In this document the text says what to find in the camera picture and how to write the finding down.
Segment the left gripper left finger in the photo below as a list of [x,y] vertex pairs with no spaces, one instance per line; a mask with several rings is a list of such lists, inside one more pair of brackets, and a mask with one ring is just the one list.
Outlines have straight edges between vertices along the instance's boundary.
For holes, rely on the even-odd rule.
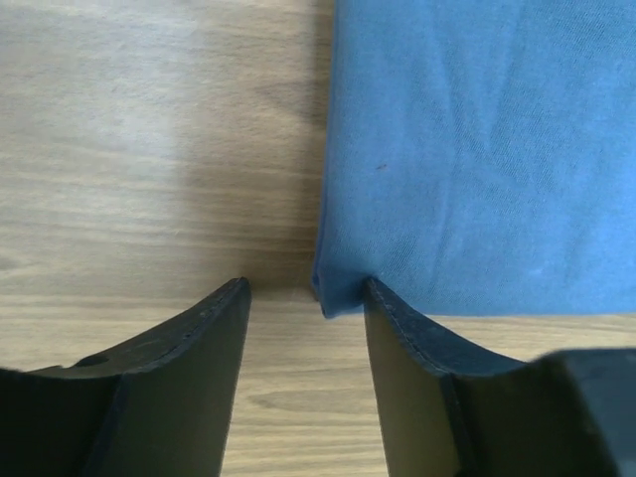
[[71,367],[30,372],[30,475],[220,475],[250,302],[235,278]]

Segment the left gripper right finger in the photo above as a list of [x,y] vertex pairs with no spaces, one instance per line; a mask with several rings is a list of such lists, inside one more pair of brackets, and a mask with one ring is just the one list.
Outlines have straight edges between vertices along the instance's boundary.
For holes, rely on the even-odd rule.
[[456,381],[497,376],[522,362],[438,324],[374,278],[364,284],[364,315],[389,474],[478,475]]

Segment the grey-blue t-shirt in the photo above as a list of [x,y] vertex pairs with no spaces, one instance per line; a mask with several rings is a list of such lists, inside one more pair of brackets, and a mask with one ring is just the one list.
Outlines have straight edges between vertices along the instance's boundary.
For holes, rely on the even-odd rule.
[[635,308],[635,5],[339,1],[312,283],[424,314]]

